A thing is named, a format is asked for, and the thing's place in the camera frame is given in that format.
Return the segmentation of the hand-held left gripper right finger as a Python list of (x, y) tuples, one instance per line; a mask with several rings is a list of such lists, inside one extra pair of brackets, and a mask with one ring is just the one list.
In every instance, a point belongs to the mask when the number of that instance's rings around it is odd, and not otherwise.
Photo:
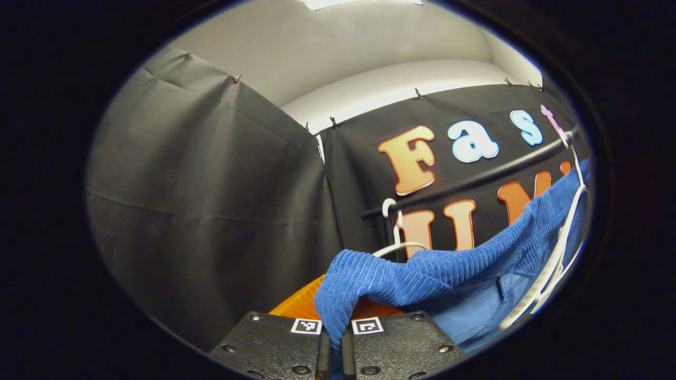
[(466, 357), (422, 310), (353, 319), (341, 337), (343, 379), (429, 378)]

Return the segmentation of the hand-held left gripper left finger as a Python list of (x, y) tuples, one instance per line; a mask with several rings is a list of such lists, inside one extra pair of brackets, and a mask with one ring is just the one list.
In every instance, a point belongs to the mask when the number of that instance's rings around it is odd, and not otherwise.
[(321, 275), (269, 313), (248, 312), (210, 351), (256, 379), (330, 379), (331, 340), (314, 306)]

